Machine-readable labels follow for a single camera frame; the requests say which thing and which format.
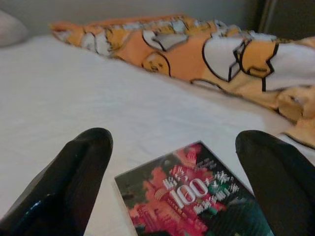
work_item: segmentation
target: book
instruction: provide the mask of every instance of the book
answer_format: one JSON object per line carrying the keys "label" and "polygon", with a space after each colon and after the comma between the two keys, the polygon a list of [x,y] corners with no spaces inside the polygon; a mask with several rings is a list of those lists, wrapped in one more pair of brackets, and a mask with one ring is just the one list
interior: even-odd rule
{"label": "book", "polygon": [[139,236],[273,236],[251,192],[202,142],[115,181]]}

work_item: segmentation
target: gray wall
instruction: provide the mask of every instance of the gray wall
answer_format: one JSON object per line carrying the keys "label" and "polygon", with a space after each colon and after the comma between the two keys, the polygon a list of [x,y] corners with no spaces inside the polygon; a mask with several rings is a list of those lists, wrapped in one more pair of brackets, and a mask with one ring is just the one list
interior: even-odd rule
{"label": "gray wall", "polygon": [[315,36],[315,0],[278,0],[268,33],[289,39]]}
{"label": "gray wall", "polygon": [[0,0],[0,9],[19,18],[32,34],[48,33],[47,24],[65,20],[85,24],[107,18],[186,13],[219,19],[244,29],[257,27],[263,0]]}

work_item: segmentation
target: white pillow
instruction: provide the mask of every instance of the white pillow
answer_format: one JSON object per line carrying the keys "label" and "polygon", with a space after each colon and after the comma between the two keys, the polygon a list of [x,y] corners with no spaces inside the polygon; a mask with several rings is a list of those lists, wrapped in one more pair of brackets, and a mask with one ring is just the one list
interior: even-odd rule
{"label": "white pillow", "polygon": [[28,34],[27,28],[18,19],[0,11],[0,47],[21,42]]}

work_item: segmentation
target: mattress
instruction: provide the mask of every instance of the mattress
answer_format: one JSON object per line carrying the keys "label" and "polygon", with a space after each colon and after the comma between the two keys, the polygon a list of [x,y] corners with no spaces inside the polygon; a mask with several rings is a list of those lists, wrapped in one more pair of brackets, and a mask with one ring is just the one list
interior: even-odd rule
{"label": "mattress", "polygon": [[250,189],[235,153],[243,130],[273,135],[282,117],[216,90],[148,73],[49,35],[0,49],[0,216],[66,142],[92,127],[114,150],[86,235],[134,235],[114,177],[202,140]]}

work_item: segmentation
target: red book cover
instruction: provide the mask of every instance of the red book cover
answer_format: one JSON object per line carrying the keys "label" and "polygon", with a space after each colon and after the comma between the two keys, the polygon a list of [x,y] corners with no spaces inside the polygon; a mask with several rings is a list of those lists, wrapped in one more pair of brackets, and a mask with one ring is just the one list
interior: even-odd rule
{"label": "red book cover", "polygon": [[139,236],[273,236],[254,196],[202,142],[115,181]]}

